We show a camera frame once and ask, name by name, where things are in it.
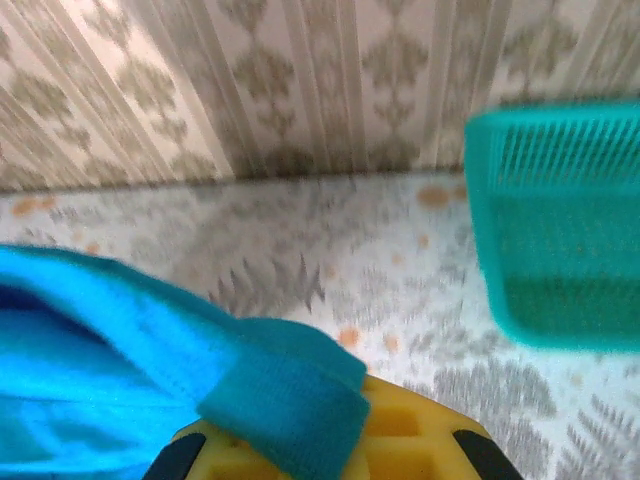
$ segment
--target teal velcro strap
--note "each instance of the teal velcro strap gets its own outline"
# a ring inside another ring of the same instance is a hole
[[[369,411],[364,365],[324,333],[60,249],[0,246],[0,364],[0,477],[139,468],[200,415],[333,480]]]

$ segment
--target teal plastic basket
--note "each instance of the teal plastic basket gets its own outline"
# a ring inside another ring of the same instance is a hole
[[[640,351],[640,103],[495,111],[465,134],[498,324],[530,345]]]

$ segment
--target damask pattern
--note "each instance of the damask pattern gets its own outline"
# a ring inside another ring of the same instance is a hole
[[[527,480],[640,478],[640,357],[503,335],[461,176],[7,195],[0,242],[116,257],[238,316],[316,326],[479,420]]]
[[[0,189],[462,167],[501,104],[633,97],[640,0],[0,3]]]

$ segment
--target blue fabric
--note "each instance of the blue fabric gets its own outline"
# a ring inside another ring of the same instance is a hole
[[[365,366],[318,330],[59,249],[0,245],[0,365],[0,477],[140,478],[203,417],[334,480],[369,411]]]

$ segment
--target yellow plastic grid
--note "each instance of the yellow plastic grid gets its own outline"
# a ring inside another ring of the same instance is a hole
[[[477,422],[375,377],[367,377],[363,394],[371,413],[342,480],[481,480],[452,435],[466,429],[491,438]],[[173,440],[195,432],[207,440],[187,480],[291,480],[246,442],[207,422],[189,425]]]

